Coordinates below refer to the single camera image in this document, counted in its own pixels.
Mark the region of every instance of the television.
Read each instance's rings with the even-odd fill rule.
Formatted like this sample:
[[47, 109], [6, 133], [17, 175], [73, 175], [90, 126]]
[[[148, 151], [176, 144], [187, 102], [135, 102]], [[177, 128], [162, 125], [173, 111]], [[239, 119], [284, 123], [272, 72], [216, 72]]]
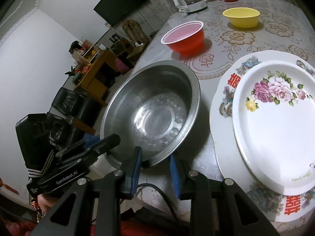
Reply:
[[145, 1], [147, 0], [100, 0], [94, 11], [114, 26]]

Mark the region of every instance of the metal bowl rim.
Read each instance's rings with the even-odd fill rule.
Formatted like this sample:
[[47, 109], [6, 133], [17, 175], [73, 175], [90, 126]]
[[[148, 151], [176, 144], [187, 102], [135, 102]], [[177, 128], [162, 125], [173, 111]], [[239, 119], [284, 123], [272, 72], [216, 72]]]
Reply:
[[[150, 159], [148, 159], [146, 161], [143, 161], [142, 162], [142, 168], [152, 167], [152, 166], [156, 165], [157, 163], [163, 161], [164, 159], [168, 158], [180, 146], [180, 144], [184, 141], [184, 139], [187, 137], [187, 135], [189, 134], [190, 130], [192, 129], [192, 127], [196, 121], [199, 107], [200, 107], [200, 84], [199, 84], [198, 78], [195, 75], [195, 73], [187, 65], [185, 65], [182, 62], [176, 61], [176, 60], [162, 60], [162, 61], [152, 63], [150, 65], [147, 65], [147, 66], [143, 67], [142, 69], [138, 70], [137, 72], [135, 72], [134, 74], [132, 74], [131, 77], [128, 78], [119, 87], [119, 89], [116, 91], [114, 96], [111, 98], [111, 101], [108, 103], [106, 111], [105, 111], [103, 119], [102, 119], [101, 128], [100, 128], [100, 139], [103, 139], [104, 138], [104, 125], [105, 125], [105, 120], [106, 120], [109, 108], [111, 107], [111, 104], [114, 102], [114, 100], [117, 97], [117, 95], [119, 94], [119, 92], [125, 87], [125, 85], [127, 85], [135, 76], [139, 75], [143, 71], [145, 71], [149, 68], [155, 67], [155, 66], [163, 66], [163, 65], [174, 66], [174, 67], [182, 70], [186, 74], [186, 76], [189, 79], [191, 89], [192, 89], [191, 107], [189, 109], [189, 113], [187, 115], [185, 123], [183, 124], [181, 130], [179, 131], [179, 133], [177, 134], [177, 136], [175, 137], [173, 142], [169, 146], [167, 146], [164, 150], [162, 150], [161, 152], [156, 154], [155, 156], [151, 157]], [[114, 166], [117, 169], [119, 168], [119, 166], [121, 164], [119, 161], [117, 161], [116, 159], [114, 159], [110, 155], [106, 155], [106, 154], [104, 154], [104, 155], [105, 155], [107, 161], [112, 166]]]

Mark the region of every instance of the bowl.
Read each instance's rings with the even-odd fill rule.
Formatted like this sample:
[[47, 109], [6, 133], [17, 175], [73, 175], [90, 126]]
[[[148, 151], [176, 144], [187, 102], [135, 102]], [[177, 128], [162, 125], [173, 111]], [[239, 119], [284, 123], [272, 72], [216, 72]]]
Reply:
[[231, 8], [223, 11], [231, 24], [236, 27], [251, 28], [258, 24], [258, 16], [260, 12], [252, 8]]
[[199, 111], [200, 86], [185, 64], [166, 60], [144, 67], [117, 90], [108, 104], [100, 138], [115, 133], [119, 146], [105, 154], [119, 168], [135, 146], [143, 151], [142, 168], [170, 156], [190, 132]]
[[204, 45], [204, 23], [191, 21], [181, 24], [168, 31], [161, 39], [171, 50], [182, 55], [192, 55]]

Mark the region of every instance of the dining table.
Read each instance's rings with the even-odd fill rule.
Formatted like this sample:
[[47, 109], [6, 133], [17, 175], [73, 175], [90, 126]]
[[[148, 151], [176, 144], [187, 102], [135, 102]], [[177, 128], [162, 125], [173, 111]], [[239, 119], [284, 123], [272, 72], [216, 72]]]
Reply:
[[[215, 145], [209, 125], [209, 111], [221, 76], [242, 56], [263, 50], [276, 50], [295, 54], [311, 65], [315, 64], [315, 31], [303, 11], [281, 0], [238, 0], [236, 2], [207, 2], [207, 9], [193, 14], [172, 14], [137, 62], [132, 73], [161, 60], [177, 60], [190, 67], [199, 79], [201, 89], [200, 110], [196, 122], [177, 149], [180, 159], [189, 162], [192, 169], [209, 179], [222, 181], [215, 157]], [[260, 12], [258, 25], [254, 28], [238, 28], [223, 16], [223, 11], [234, 7], [249, 7]], [[183, 56], [161, 43], [161, 38], [172, 28], [189, 22], [204, 23], [204, 46], [193, 56]], [[93, 166], [100, 169], [105, 158], [100, 157]], [[170, 176], [169, 162], [163, 162], [142, 170], [140, 183], [159, 187], [171, 199], [177, 216], [190, 220], [190, 200], [176, 199]], [[136, 193], [144, 206], [171, 217], [168, 206], [160, 194], [150, 187], [141, 187]], [[290, 230], [306, 224], [313, 210], [295, 221], [272, 222], [279, 231]]]

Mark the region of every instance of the metal bowl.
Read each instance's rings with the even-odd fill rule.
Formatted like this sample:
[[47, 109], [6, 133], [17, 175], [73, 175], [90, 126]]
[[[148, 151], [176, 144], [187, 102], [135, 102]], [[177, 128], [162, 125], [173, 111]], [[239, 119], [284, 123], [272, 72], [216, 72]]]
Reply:
[[188, 135], [199, 103], [198, 79], [185, 64], [165, 60], [139, 70], [117, 90], [104, 114], [101, 139], [112, 133], [121, 138], [106, 159], [119, 168], [141, 146], [142, 168], [161, 162]]

